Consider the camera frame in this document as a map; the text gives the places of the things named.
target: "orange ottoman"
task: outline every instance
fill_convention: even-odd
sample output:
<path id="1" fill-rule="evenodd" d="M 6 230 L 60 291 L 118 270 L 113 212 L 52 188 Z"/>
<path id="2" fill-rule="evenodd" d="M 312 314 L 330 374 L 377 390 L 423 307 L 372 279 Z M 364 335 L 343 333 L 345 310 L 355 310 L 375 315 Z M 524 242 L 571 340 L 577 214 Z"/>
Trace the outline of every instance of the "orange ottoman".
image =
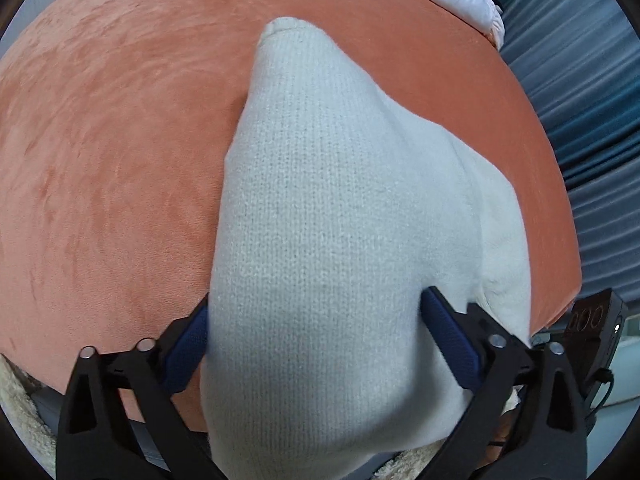
<path id="1" fill-rule="evenodd" d="M 428 0 L 57 0 L 0 60 L 0 352 L 64 392 L 82 346 L 158 336 L 206 293 L 223 159 L 255 45 L 278 16 L 323 28 L 395 101 L 516 190 L 531 331 L 580 288 L 545 133 L 489 41 Z M 174 397 L 206 431 L 196 375 Z M 127 410 L 139 418 L 131 397 Z"/>

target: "black electronic device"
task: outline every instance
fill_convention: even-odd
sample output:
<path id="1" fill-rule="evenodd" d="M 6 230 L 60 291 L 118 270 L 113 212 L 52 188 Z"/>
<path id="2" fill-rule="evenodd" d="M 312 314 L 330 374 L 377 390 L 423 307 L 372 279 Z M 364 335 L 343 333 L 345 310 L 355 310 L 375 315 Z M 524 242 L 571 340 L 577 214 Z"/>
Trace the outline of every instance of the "black electronic device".
<path id="1" fill-rule="evenodd" d="M 610 288 L 575 302 L 572 316 L 564 330 L 562 344 L 574 369 L 575 380 L 584 398 L 585 410 L 603 382 L 611 382 L 609 366 L 620 341 L 627 315 L 624 301 Z M 595 413 L 588 430 L 595 424 Z"/>

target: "orange velvet cushion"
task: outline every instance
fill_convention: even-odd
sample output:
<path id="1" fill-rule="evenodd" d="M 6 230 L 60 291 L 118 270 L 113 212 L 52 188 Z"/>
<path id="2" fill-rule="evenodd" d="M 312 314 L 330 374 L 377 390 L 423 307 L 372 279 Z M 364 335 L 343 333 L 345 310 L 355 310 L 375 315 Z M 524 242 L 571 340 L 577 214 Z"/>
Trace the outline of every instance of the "orange velvet cushion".
<path id="1" fill-rule="evenodd" d="M 513 184 L 532 331 L 580 286 L 545 133 L 486 38 L 427 0 L 57 0 L 0 60 L 0 351 L 63 392 L 79 349 L 158 336 L 207 291 L 254 48 L 309 20 Z M 205 431 L 198 378 L 174 398 Z M 127 408 L 135 414 L 129 399 Z"/>

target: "curtain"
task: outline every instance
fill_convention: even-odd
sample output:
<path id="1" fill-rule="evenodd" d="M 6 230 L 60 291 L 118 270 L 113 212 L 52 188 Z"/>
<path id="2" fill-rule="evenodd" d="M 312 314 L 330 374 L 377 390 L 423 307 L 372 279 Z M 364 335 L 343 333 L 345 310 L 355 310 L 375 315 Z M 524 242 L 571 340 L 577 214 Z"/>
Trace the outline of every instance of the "curtain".
<path id="1" fill-rule="evenodd" d="M 640 80 L 547 134 L 569 190 L 636 158 L 640 155 Z"/>
<path id="2" fill-rule="evenodd" d="M 501 51 L 554 147 L 580 297 L 640 300 L 640 40 L 615 0 L 514 0 Z"/>
<path id="3" fill-rule="evenodd" d="M 569 192 L 582 261 L 580 297 L 612 287 L 640 298 L 640 158 Z"/>
<path id="4" fill-rule="evenodd" d="M 640 78 L 640 41 L 615 0 L 514 0 L 502 58 L 548 132 Z"/>

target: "fluffy white rug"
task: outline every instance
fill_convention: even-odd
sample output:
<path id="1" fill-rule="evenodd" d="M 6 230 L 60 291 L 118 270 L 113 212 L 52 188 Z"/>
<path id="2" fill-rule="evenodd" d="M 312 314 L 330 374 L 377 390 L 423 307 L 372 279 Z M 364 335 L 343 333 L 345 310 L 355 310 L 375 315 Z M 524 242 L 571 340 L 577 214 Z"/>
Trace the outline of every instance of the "fluffy white rug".
<path id="1" fill-rule="evenodd" d="M 402 452 L 373 475 L 372 480 L 414 480 L 427 466 L 444 443 L 439 440 L 428 446 Z"/>
<path id="2" fill-rule="evenodd" d="M 0 354 L 0 408 L 38 463 L 56 477 L 56 438 L 45 425 L 35 404 Z"/>

